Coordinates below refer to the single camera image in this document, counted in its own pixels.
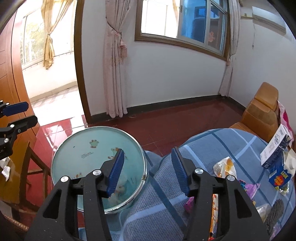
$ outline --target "silver screw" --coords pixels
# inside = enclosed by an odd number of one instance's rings
[[[69,178],[67,177],[67,176],[63,176],[62,178],[61,178],[61,181],[63,182],[63,183],[65,183],[66,181],[68,181],[69,180]]]
[[[228,176],[227,176],[227,179],[228,179],[229,181],[233,182],[233,181],[235,180],[235,177],[232,176],[232,175],[228,175]]]
[[[95,176],[101,175],[101,173],[102,173],[101,170],[94,170],[94,171],[93,171],[93,174],[94,174]]]
[[[196,174],[203,174],[203,169],[197,168],[194,170]]]

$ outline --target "white box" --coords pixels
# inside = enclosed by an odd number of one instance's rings
[[[288,130],[280,124],[276,133],[260,154],[261,166],[264,168],[272,166],[278,156],[286,149],[290,140],[291,137]]]

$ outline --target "blue tablecloth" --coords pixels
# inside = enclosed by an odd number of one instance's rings
[[[254,197],[256,206],[265,203],[273,205],[277,199],[284,201],[284,215],[278,222],[282,227],[295,207],[295,189],[290,182],[290,192],[283,196],[269,183],[269,173],[260,165],[260,153],[266,145],[265,141],[241,130],[214,129],[191,137],[179,150],[184,158],[193,160],[196,167],[211,175],[214,175],[214,164],[231,157],[238,179],[246,183],[260,183]],[[141,195],[129,209],[107,216],[114,241],[183,239],[189,219],[184,211],[188,198],[180,190],[171,155],[160,158],[147,152],[147,160],[149,177]]]

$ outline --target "wooden door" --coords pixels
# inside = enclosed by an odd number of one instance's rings
[[[2,117],[0,127],[6,127],[8,123],[34,114],[22,76],[20,62],[20,40],[13,33],[16,13],[11,17],[0,35],[0,99],[10,104],[26,101],[29,109],[26,112]],[[37,124],[35,128],[29,129],[18,136],[18,139],[30,141],[31,148],[36,142],[36,134],[40,128]]]

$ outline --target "yellow curtain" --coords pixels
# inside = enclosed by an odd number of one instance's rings
[[[46,69],[53,64],[54,48],[50,34],[66,14],[73,0],[43,0],[41,15],[44,21],[44,29],[47,37],[44,45],[43,66]]]

